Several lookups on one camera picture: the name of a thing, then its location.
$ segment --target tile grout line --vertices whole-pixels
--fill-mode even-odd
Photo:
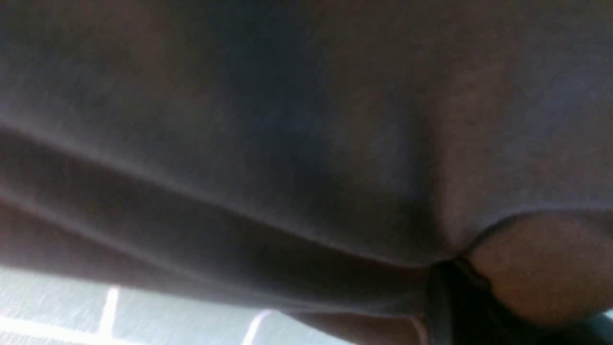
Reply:
[[[107,290],[107,299],[102,309],[102,317],[98,334],[108,338],[113,337],[113,324],[115,323],[115,314],[117,312],[117,302],[119,300],[119,287],[111,286]]]
[[[270,315],[271,310],[263,310],[258,315],[256,315],[251,323],[249,324],[249,330],[247,330],[247,334],[243,338],[243,342],[241,345],[252,345],[253,339],[256,337],[257,329],[260,327],[262,321]]]
[[[84,345],[141,345],[129,341],[113,339],[95,333],[71,330],[68,328],[40,324],[33,321],[11,319],[0,316],[0,331],[34,338],[53,339],[72,344]]]

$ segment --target tiled floor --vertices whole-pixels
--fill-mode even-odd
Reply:
[[[0,344],[347,343],[277,312],[0,268]]]

